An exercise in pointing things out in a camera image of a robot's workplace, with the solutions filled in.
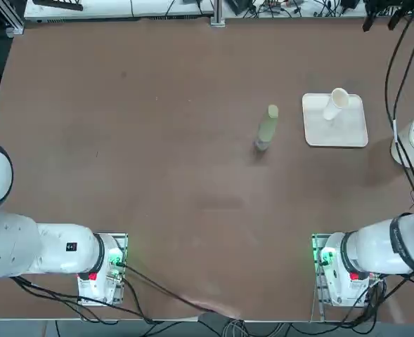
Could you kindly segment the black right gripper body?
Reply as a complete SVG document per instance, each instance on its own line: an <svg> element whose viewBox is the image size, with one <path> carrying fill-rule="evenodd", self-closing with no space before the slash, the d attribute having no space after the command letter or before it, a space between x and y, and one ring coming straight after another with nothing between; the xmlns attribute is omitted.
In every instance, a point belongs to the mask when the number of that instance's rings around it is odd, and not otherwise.
<svg viewBox="0 0 414 337"><path fill-rule="evenodd" d="M414 8L414 1L402 0L365 0L365 9L367 11L384 11L386 8L397 7L405 11Z"/></svg>

